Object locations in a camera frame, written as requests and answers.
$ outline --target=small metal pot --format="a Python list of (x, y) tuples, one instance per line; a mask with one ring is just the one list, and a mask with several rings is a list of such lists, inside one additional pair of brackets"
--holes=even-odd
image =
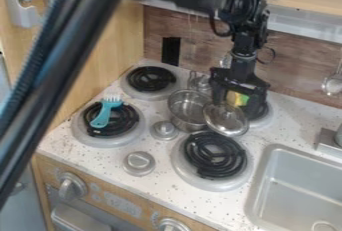
[(172, 93), (168, 99), (171, 122), (189, 133), (207, 129), (203, 107), (210, 101), (210, 97), (198, 91), (180, 90)]

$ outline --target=blue toothbrush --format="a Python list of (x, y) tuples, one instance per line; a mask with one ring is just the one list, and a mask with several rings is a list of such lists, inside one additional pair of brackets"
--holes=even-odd
[(99, 115), (90, 122), (91, 127), (102, 129), (108, 125), (112, 108), (120, 107), (123, 102), (120, 95), (105, 94), (101, 100), (102, 108)]

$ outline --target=pot lid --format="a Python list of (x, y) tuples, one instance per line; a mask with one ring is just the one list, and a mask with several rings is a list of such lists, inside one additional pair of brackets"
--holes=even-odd
[(210, 129), (226, 137), (243, 135), (249, 129), (249, 122), (242, 110), (227, 103), (206, 104), (203, 116)]

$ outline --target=stainless steel sink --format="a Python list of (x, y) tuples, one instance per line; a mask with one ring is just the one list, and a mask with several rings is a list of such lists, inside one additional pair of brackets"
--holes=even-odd
[(342, 165), (284, 146), (269, 146), (245, 205), (272, 231), (341, 231)]

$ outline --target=speckled countertop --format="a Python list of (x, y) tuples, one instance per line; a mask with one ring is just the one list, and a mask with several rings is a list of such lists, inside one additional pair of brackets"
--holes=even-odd
[[(138, 65), (148, 63), (148, 60), (142, 60)], [(185, 85), (188, 71), (180, 68), (177, 70), (182, 74), (182, 83)], [(111, 87), (115, 92), (123, 93), (119, 81), (115, 81)], [(170, 152), (177, 140), (184, 138), (186, 134), (180, 134), (173, 141), (159, 142), (151, 137), (148, 130), (156, 121), (169, 118), (167, 102), (147, 102), (127, 95), (124, 95), (123, 99), (137, 106), (146, 117), (146, 131), (136, 142), (121, 148), (92, 148), (83, 145), (72, 136), (71, 122), (68, 120), (44, 138), (38, 152), (218, 230), (260, 230), (244, 214), (244, 204), (253, 175), (240, 188), (224, 193), (203, 191), (185, 183), (171, 166)], [(252, 155), (253, 174), (263, 149), (272, 144), (282, 144), (331, 158), (316, 152), (313, 144), (321, 127), (337, 129), (342, 120), (342, 110), (272, 92), (269, 93), (269, 101), (274, 109), (271, 124), (252, 129), (243, 137), (236, 139)], [(121, 165), (124, 157), (135, 151), (147, 151), (155, 157), (157, 166), (153, 173), (136, 178), (123, 170)]]

